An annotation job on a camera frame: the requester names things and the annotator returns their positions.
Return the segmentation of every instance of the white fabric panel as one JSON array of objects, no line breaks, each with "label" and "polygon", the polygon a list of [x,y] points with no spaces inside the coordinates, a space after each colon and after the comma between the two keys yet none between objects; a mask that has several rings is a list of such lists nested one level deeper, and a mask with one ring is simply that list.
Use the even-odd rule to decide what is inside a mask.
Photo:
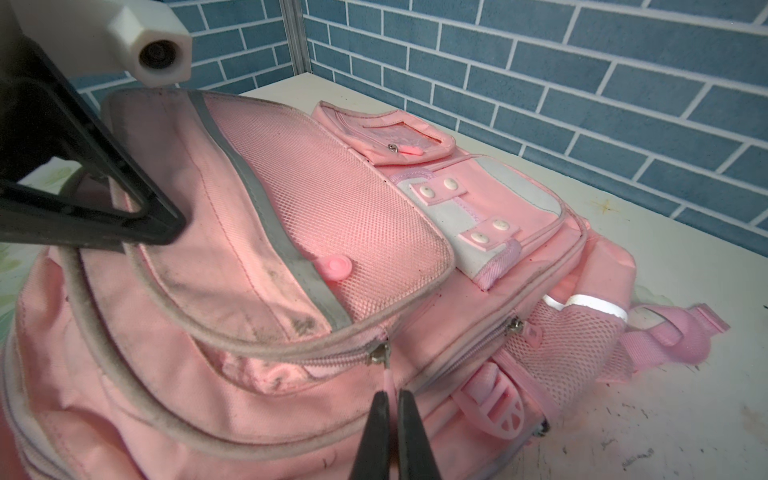
[{"label": "white fabric panel", "polygon": [[562,209],[559,202],[553,196],[524,179],[502,162],[489,157],[478,157],[475,161],[483,170],[488,172],[488,175],[494,177],[523,200],[536,208],[552,212],[560,217]]},{"label": "white fabric panel", "polygon": [[477,222],[475,222],[475,219],[472,218],[466,210],[461,208],[453,200],[427,207],[416,194],[413,193],[413,190],[409,188],[410,184],[418,184],[424,181],[426,181],[425,178],[409,178],[408,180],[403,180],[398,183],[397,187],[406,194],[415,205],[418,205],[427,217],[429,217],[440,231],[443,232],[456,255],[456,268],[469,278],[475,278],[482,267],[484,267],[491,258],[495,257],[506,248],[506,243],[499,245],[493,250],[484,252],[459,238],[458,235],[461,232],[473,228]]}]

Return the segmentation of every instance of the backpack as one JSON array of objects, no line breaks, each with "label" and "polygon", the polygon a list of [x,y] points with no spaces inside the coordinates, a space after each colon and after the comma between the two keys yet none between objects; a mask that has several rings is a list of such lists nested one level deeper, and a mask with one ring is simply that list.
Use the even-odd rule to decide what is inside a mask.
[{"label": "backpack", "polygon": [[627,251],[403,111],[133,89],[102,117],[187,226],[41,252],[2,351],[10,478],[346,478],[384,361],[442,477],[489,478],[595,381],[728,328],[704,305],[630,328]]}]

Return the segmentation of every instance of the pink fabric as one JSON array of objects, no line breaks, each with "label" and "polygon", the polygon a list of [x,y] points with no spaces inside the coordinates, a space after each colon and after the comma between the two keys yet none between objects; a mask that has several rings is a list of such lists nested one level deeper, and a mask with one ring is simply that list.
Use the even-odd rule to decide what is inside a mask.
[{"label": "pink fabric", "polygon": [[710,354],[710,337],[729,328],[720,317],[712,317],[714,312],[706,306],[689,310],[670,306],[644,308],[658,313],[667,322],[647,330],[627,332],[619,338],[636,370],[668,362],[701,363]]}]

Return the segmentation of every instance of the mesh pocket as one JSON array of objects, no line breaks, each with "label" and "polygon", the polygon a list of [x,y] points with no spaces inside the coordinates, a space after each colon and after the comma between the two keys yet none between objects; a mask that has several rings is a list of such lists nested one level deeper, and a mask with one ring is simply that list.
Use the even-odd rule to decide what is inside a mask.
[{"label": "mesh pocket", "polygon": [[265,114],[219,95],[206,104],[299,251],[353,261],[352,274],[329,285],[353,321],[420,292],[451,266],[449,245],[414,207],[305,115],[277,106]]},{"label": "mesh pocket", "polygon": [[513,335],[504,348],[561,410],[594,383],[624,331],[615,316],[579,305],[558,312],[539,302],[528,321],[541,327],[541,345]]}]

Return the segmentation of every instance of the white reflective strip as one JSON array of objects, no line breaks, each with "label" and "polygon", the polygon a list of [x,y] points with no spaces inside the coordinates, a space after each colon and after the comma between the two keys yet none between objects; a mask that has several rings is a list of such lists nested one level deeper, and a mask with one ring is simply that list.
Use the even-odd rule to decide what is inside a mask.
[{"label": "white reflective strip", "polygon": [[595,298],[593,296],[573,295],[565,303],[565,306],[568,306],[568,305],[586,306],[593,310],[597,310],[598,312],[617,316],[625,322],[627,321],[627,312],[625,312],[623,308],[621,308],[618,305],[614,305],[613,303],[606,302],[605,300],[600,300],[599,298]]},{"label": "white reflective strip", "polygon": [[549,295],[544,295],[544,298],[542,300],[544,300],[544,303],[546,303],[547,305],[551,306],[552,308],[554,308],[558,312],[565,308],[565,304],[564,303],[558,302],[557,300],[555,300],[554,298],[552,298]]}]

